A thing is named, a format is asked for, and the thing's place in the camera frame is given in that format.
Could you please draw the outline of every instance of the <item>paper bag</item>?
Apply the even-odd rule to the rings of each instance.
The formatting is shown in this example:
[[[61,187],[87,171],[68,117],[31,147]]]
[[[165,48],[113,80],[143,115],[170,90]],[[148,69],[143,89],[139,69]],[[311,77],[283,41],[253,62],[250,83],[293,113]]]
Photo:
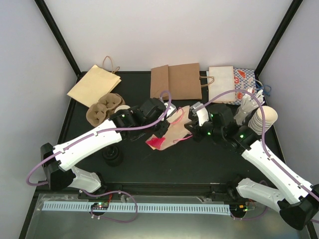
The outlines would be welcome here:
[[[189,106],[183,107],[182,111],[179,109],[167,119],[170,125],[166,134],[162,138],[157,138],[155,135],[152,135],[146,143],[152,149],[164,150],[180,142],[181,139],[190,134],[190,132],[184,127],[184,124],[191,122],[188,118],[188,114]]]
[[[159,98],[161,92],[165,90],[168,90],[168,65],[152,68],[151,98]]]
[[[201,100],[199,64],[161,66],[151,71],[151,98],[169,90],[173,100]]]
[[[209,76],[214,77],[214,84],[208,86],[208,100],[225,91],[234,90],[234,68],[232,66],[209,67]],[[215,103],[234,102],[235,92],[223,95],[216,99]]]
[[[67,95],[90,107],[120,82],[119,76],[94,65]]]

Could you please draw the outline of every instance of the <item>black metal frame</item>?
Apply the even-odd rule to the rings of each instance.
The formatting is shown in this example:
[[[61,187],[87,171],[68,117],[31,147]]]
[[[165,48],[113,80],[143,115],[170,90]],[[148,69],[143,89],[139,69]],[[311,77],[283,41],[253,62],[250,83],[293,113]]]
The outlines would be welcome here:
[[[66,44],[66,42],[62,36],[62,33],[60,32],[57,24],[55,23],[55,20],[54,20],[53,16],[51,15],[50,10],[48,9],[45,1],[44,0],[34,0],[34,1],[36,2],[44,19],[46,20],[53,35],[55,36],[57,42],[59,43],[63,53],[65,54],[67,60],[69,61],[74,73],[77,76],[77,82],[78,82],[85,75],[86,72],[81,72],[80,68],[78,67],[78,65],[77,65],[68,45]],[[281,23],[278,27],[275,35],[273,36],[271,42],[269,43],[263,57],[261,58],[258,66],[255,70],[256,79],[259,79],[260,73],[262,72],[265,65],[267,64],[270,56],[272,55],[273,51],[275,50],[278,42],[280,41],[281,37],[283,36],[285,30],[287,29],[289,23],[291,22],[292,18],[294,17],[295,13],[297,12],[297,10],[302,2],[303,2],[303,0],[293,0],[292,1],[283,20],[281,21]],[[67,132],[66,129],[68,129],[68,126],[70,124],[70,120],[71,120],[72,113],[74,111],[75,104],[76,104],[75,100],[71,99],[68,110],[67,110],[67,114],[66,114],[63,126],[62,126],[62,131],[61,131],[61,134],[60,134],[59,139],[58,139],[58,143],[63,143],[65,141],[66,132]],[[161,188],[161,186],[157,185],[156,191],[154,191],[154,187],[152,187],[151,185],[145,186],[145,185],[137,185],[137,184],[134,184],[134,185],[127,184],[126,187],[129,187],[130,191],[135,191],[135,194],[138,194],[139,192],[141,192],[141,190],[139,188],[143,188],[143,190],[142,190],[143,195],[144,194],[152,194],[152,195],[155,194],[156,195],[158,193],[166,194],[166,195],[176,195],[176,193],[173,193],[172,191],[167,190],[167,185],[163,186],[163,188]],[[207,194],[207,192],[211,192],[211,191],[212,191],[212,189],[208,188],[207,185],[199,186],[198,189],[195,191],[194,191],[193,187],[189,187],[189,185],[185,185],[184,187],[182,187],[178,190],[177,195],[183,195],[183,194],[189,195],[190,193],[195,193],[197,195],[198,194],[204,195],[204,194]],[[59,193],[74,194],[75,192],[77,192],[77,190],[63,190],[62,192],[59,192]],[[45,188],[45,187],[37,188],[35,190],[35,193],[34,193],[34,196],[32,198],[27,216],[25,218],[25,222],[24,222],[22,230],[21,230],[21,234],[19,237],[20,239],[23,239],[26,236],[26,233],[28,230],[28,225],[31,221],[31,217],[32,217],[32,214],[33,214],[33,211],[35,208],[35,204],[36,204],[38,195],[41,193],[54,193],[54,192],[50,191],[48,188]],[[308,223],[307,229],[309,231],[311,239],[318,239],[313,223]]]

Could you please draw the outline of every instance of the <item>stacked paper cups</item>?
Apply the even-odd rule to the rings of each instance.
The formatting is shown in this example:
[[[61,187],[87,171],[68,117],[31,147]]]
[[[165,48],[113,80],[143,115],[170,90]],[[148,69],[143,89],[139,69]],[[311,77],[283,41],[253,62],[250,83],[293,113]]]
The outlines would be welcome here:
[[[269,130],[269,128],[276,122],[278,119],[277,112],[269,107],[269,106],[263,106],[263,110],[265,112],[265,132]],[[248,127],[251,128],[256,134],[261,135],[262,128],[263,128],[263,118],[261,115],[261,110],[258,108],[258,110],[255,112],[254,116],[250,119],[248,123]]]

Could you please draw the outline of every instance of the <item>white cable track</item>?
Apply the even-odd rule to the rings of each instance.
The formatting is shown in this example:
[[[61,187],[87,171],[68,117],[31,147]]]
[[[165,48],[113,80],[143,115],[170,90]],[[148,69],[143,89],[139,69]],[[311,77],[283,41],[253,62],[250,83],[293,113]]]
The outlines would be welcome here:
[[[94,202],[59,202],[47,201],[43,211],[89,212]],[[96,209],[94,212],[134,213],[134,203],[110,203],[107,210]],[[229,205],[221,204],[164,204],[138,203],[138,213],[174,213],[174,214],[216,214],[230,215]]]

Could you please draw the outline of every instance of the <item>paper bag handle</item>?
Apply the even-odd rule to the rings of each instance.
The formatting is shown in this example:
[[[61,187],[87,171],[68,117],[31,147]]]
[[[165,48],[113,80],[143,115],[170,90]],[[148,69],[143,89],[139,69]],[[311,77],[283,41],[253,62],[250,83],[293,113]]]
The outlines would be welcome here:
[[[210,84],[214,83],[215,81],[215,78],[213,76],[199,76],[199,79],[203,79],[203,78],[207,78],[207,79],[212,79],[211,82],[209,82],[208,84],[205,84],[205,85],[201,85],[201,87],[205,87],[205,86],[209,86]]]
[[[111,71],[111,73],[112,73],[112,74],[115,74],[116,72],[118,72],[119,69],[120,69],[120,67],[118,66],[118,67],[115,68],[115,70],[114,70],[114,67],[113,67],[113,59],[112,59],[110,56],[106,56],[106,57],[104,58],[103,63],[102,63],[102,69],[104,69],[104,62],[105,62],[106,58],[109,58],[109,59],[110,59],[111,66],[112,66],[112,71]]]

